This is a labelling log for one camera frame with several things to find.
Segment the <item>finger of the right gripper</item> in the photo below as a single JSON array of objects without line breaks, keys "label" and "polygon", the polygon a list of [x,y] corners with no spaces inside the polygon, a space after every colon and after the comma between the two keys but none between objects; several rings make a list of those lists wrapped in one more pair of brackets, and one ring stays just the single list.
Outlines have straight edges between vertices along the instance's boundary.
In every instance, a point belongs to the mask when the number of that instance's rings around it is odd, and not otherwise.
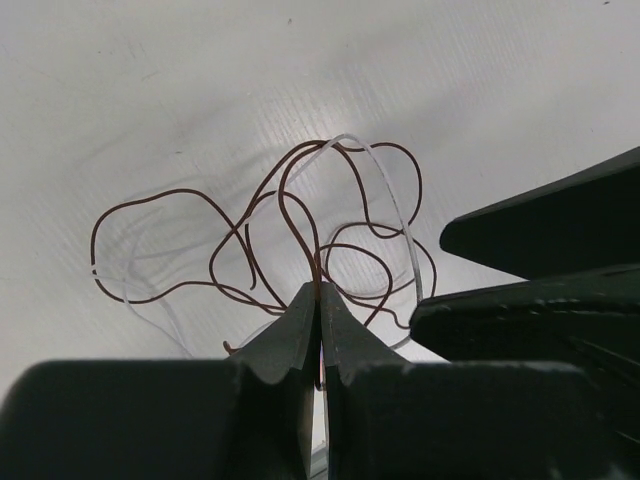
[{"label": "finger of the right gripper", "polygon": [[639,261],[639,151],[460,216],[443,251],[527,280]]},{"label": "finger of the right gripper", "polygon": [[639,377],[639,267],[448,294],[418,304],[411,338],[450,361],[571,363]]}]

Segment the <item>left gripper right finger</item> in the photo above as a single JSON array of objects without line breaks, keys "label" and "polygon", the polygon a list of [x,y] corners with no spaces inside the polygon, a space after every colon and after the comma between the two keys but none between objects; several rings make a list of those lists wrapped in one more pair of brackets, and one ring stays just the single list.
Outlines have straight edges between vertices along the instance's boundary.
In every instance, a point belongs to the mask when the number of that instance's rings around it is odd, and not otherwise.
[{"label": "left gripper right finger", "polygon": [[639,377],[536,360],[412,363],[324,285],[332,479],[635,479]]}]

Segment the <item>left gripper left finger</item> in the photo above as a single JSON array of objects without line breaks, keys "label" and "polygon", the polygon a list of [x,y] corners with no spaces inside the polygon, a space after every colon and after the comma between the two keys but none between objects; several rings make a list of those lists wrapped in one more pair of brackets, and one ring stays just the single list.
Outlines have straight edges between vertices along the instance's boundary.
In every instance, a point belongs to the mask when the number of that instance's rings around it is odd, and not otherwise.
[{"label": "left gripper left finger", "polygon": [[224,360],[60,360],[1,407],[5,479],[305,479],[318,302],[303,285]]}]

